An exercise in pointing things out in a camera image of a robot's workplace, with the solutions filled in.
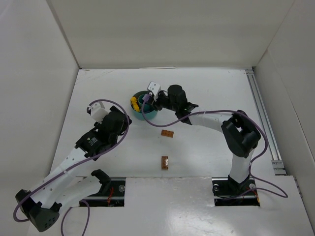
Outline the yellow lego brick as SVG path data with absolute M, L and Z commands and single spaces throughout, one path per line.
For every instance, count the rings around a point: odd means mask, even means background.
M 138 100 L 135 96 L 133 96 L 131 99 L 130 99 L 130 104 L 132 106 L 132 108 L 136 111 L 136 112 L 140 112 L 140 107 L 138 105 Z

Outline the teal divided round container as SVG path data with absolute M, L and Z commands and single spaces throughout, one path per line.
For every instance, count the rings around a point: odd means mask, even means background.
M 145 106 L 143 106 L 143 96 L 144 96 L 145 94 L 147 94 L 147 91 L 139 91 L 139 92 L 137 92 L 136 94 L 133 95 L 133 96 L 135 96 L 135 97 L 137 98 L 137 100 L 138 100 L 138 105 L 139 105 L 139 107 L 140 107 L 140 112 L 136 112 L 136 111 L 132 108 L 132 106 L 131 106 L 131 104 L 130 104 L 132 113 L 133 113 L 133 115 L 135 116 L 135 118 L 138 119 L 138 120 L 145 120 L 144 117 L 143 117 L 143 115 L 142 115 L 142 111 L 143 111 L 143 112 L 149 112 L 148 114 L 145 115 L 145 118 L 146 118 L 147 120 L 152 120 L 153 118 L 156 117 L 156 115 L 157 115 L 157 113 L 158 113 L 156 110 L 153 109 L 153 107 L 152 107 L 151 105 L 145 104 Z

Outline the brown lego plate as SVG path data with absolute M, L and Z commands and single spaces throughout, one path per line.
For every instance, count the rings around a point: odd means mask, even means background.
M 165 130 L 165 129 L 163 129 L 163 130 L 161 131 L 161 135 L 162 135 L 162 136 L 165 136 L 165 137 L 173 138 L 174 132 L 173 132 L 173 131 L 170 131 L 170 130 Z

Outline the brown printed lego tile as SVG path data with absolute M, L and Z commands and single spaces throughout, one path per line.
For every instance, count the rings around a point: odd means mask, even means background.
M 161 157 L 161 169 L 168 170 L 169 169 L 169 158 L 168 156 Z

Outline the purple arch lego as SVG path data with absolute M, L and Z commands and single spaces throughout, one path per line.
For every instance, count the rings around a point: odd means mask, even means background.
M 143 96 L 143 102 L 144 103 L 147 103 L 148 102 L 148 100 L 150 99 L 150 95 L 149 94 L 145 94 L 144 96 Z

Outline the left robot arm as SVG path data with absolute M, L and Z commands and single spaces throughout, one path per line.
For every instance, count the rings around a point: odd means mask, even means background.
M 101 102 L 88 108 L 94 127 L 76 143 L 70 154 L 32 190 L 21 189 L 15 196 L 18 208 L 39 231 L 51 228 L 67 208 L 77 206 L 86 197 L 106 193 L 111 178 L 101 169 L 92 171 L 76 184 L 79 172 L 115 148 L 132 123 L 125 110 L 112 106 L 108 111 Z

